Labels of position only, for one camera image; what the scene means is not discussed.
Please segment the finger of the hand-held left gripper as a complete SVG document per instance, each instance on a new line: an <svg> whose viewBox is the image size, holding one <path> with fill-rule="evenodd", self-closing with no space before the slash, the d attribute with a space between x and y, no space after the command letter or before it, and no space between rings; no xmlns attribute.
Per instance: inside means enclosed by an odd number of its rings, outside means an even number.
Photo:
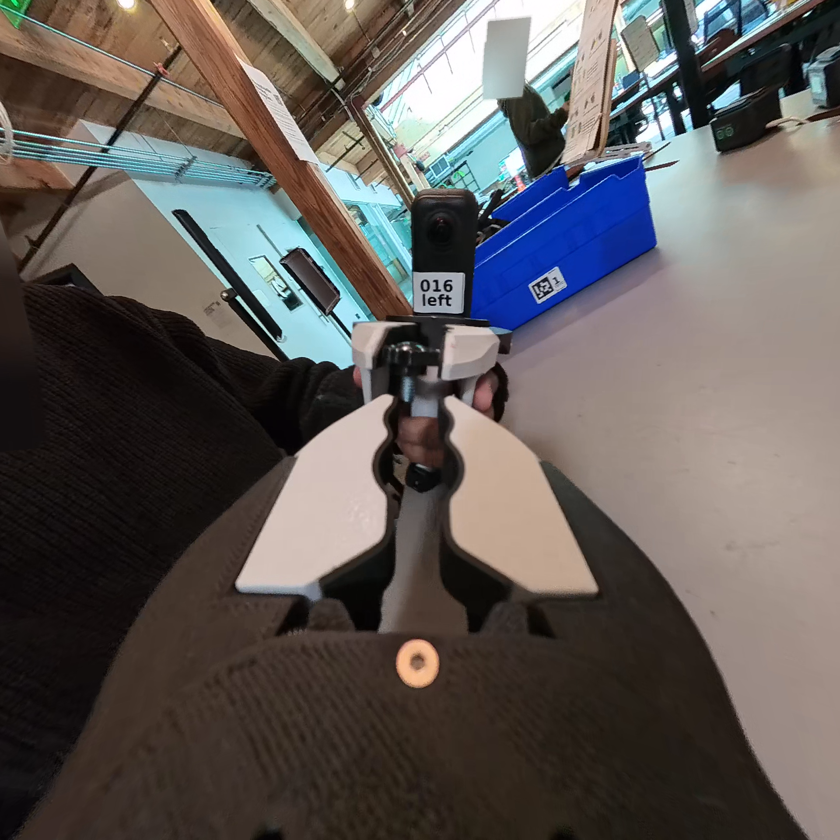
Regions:
<svg viewBox="0 0 840 840"><path fill-rule="evenodd" d="M357 322L351 333L352 360L360 375L364 404L389 392L390 366L384 362L384 348L395 321Z"/></svg>
<svg viewBox="0 0 840 840"><path fill-rule="evenodd" d="M442 349L442 382L453 383L458 398L474 403L478 380L497 362L501 337L489 327L448 325Z"/></svg>

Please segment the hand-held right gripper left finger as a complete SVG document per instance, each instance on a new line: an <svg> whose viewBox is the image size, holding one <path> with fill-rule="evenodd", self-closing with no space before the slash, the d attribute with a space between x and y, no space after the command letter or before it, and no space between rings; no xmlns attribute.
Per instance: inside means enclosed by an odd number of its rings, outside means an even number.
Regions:
<svg viewBox="0 0 840 840"><path fill-rule="evenodd" d="M248 595L332 599L376 632L395 571L397 400L380 395L305 445L238 574Z"/></svg>

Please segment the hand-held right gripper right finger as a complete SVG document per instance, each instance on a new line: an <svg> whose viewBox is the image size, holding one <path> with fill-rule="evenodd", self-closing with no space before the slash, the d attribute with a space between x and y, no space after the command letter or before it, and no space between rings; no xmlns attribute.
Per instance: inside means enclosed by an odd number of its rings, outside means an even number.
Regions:
<svg viewBox="0 0 840 840"><path fill-rule="evenodd" d="M440 407L440 578L477 632L498 604L590 600L599 586L542 461L456 397Z"/></svg>

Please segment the black star knob screw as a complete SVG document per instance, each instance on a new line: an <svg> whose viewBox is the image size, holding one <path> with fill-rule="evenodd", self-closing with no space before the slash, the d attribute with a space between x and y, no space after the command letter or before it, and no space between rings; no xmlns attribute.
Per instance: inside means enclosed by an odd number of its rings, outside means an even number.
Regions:
<svg viewBox="0 0 840 840"><path fill-rule="evenodd" d="M388 392L410 404L417 395L419 378L439 365L439 351L416 341L402 341L385 347Z"/></svg>

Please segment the person's left forearm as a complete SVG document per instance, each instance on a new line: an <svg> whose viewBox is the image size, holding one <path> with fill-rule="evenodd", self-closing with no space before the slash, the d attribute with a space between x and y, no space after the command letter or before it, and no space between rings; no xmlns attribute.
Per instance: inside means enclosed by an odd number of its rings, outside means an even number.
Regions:
<svg viewBox="0 0 840 840"><path fill-rule="evenodd" d="M243 385L243 401L272 441L294 455L329 426L360 408L358 371L307 359L277 362Z"/></svg>

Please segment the person's left hand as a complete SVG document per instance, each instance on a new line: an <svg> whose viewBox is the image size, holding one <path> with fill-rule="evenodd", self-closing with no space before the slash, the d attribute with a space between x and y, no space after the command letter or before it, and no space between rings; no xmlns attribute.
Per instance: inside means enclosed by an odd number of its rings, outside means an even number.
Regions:
<svg viewBox="0 0 840 840"><path fill-rule="evenodd" d="M489 419L495 419L493 400L499 386L497 374L488 372L478 379L472 406ZM407 460L429 469L440 469L445 450L440 441L438 420L429 416L410 416L403 412L397 424L396 446Z"/></svg>

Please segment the black display panel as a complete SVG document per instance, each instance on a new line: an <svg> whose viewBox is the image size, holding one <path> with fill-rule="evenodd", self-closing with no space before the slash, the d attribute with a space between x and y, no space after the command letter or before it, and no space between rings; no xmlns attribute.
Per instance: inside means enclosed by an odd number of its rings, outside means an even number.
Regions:
<svg viewBox="0 0 840 840"><path fill-rule="evenodd" d="M302 247L279 258L284 275L302 301L302 339L308 355L343 368L350 363L350 332L337 313L341 290Z"/></svg>

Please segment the plain blue storage bin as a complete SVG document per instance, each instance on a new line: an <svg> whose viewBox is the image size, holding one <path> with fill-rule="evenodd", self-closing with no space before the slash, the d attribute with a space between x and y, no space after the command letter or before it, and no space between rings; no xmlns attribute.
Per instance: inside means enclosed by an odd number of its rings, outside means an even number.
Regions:
<svg viewBox="0 0 840 840"><path fill-rule="evenodd" d="M566 169L560 165L551 172L541 175L525 190L499 205L491 213L490 218L496 222L512 223L553 193L563 192L568 188L569 178Z"/></svg>

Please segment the blue bin with tag label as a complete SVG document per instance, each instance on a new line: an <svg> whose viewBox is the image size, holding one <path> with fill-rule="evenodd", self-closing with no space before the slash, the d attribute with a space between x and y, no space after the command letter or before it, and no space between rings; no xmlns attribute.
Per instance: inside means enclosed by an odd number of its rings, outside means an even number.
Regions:
<svg viewBox="0 0 840 840"><path fill-rule="evenodd" d="M471 317L514 330L656 246L643 157L601 163L478 245Z"/></svg>

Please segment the white paper notice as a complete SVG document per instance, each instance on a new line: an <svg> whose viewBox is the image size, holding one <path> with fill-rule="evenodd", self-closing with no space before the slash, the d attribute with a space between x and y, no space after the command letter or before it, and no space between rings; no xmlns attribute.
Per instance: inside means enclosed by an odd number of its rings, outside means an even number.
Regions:
<svg viewBox="0 0 840 840"><path fill-rule="evenodd" d="M250 83L259 95L260 100L266 106L280 132L289 143L295 155L300 161L319 165L319 159L297 122L291 116L286 103L283 101L278 89L268 76L261 70L251 66L242 59L238 60Z"/></svg>

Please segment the wooden support beam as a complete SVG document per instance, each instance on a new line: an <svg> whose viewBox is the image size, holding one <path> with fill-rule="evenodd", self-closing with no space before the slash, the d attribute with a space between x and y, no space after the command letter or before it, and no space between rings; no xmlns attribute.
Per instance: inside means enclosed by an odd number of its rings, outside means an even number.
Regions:
<svg viewBox="0 0 840 840"><path fill-rule="evenodd" d="M242 130L279 186L326 247L374 317L407 316L411 308L370 242L302 143L291 143L252 78L254 68L211 2L152 1L154 11Z"/></svg>

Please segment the cardboard sign board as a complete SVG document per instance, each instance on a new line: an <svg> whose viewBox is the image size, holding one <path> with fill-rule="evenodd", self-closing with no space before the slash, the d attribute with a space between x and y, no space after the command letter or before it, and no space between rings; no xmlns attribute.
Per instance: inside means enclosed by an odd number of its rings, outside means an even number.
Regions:
<svg viewBox="0 0 840 840"><path fill-rule="evenodd" d="M587 1L572 72L562 165L591 159L606 147L612 111L618 1Z"/></svg>

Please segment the black support pole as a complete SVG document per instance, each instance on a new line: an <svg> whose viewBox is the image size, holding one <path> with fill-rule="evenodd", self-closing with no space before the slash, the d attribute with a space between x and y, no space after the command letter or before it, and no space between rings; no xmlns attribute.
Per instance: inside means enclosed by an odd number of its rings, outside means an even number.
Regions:
<svg viewBox="0 0 840 840"><path fill-rule="evenodd" d="M708 126L710 121L705 83L700 60L692 39L687 1L661 1L668 32L675 49L679 70L679 86L686 102L693 130Z"/></svg>

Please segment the metal conduit pipes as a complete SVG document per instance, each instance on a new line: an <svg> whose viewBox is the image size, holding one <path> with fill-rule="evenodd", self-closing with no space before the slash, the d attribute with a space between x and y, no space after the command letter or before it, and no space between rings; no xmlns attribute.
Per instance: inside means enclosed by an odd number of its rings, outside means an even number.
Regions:
<svg viewBox="0 0 840 840"><path fill-rule="evenodd" d="M277 184L272 174L257 170L245 161L204 150L189 150L178 144L166 145L140 136L125 134L121 139L127 143L108 145L1 128L1 139L2 157L16 161L37 161L81 169L95 167L174 182L258 189L270 189Z"/></svg>

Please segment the black box green buttons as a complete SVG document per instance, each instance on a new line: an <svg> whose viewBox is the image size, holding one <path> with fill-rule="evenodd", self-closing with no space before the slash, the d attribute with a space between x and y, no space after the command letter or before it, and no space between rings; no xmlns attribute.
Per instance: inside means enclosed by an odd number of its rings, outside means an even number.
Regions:
<svg viewBox="0 0 840 840"><path fill-rule="evenodd" d="M710 131L718 153L751 145L768 132L769 123L780 119L781 100L777 87L763 87L742 95L715 111Z"/></svg>

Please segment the black grey battery pack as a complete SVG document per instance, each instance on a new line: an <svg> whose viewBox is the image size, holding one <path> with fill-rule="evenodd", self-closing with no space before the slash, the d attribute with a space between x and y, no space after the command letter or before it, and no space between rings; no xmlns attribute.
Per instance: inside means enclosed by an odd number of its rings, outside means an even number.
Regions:
<svg viewBox="0 0 840 840"><path fill-rule="evenodd" d="M820 109L839 107L839 47L826 49L808 66L806 72L812 102Z"/></svg>

